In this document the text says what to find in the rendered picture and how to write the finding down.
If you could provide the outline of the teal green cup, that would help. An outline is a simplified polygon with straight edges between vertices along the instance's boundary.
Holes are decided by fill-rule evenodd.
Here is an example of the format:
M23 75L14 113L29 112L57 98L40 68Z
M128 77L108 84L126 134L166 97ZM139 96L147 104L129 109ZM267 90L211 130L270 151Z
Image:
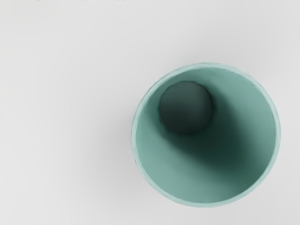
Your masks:
M132 123L132 151L166 198L217 207L252 192L280 146L276 107L254 78L219 63L176 69L154 83Z

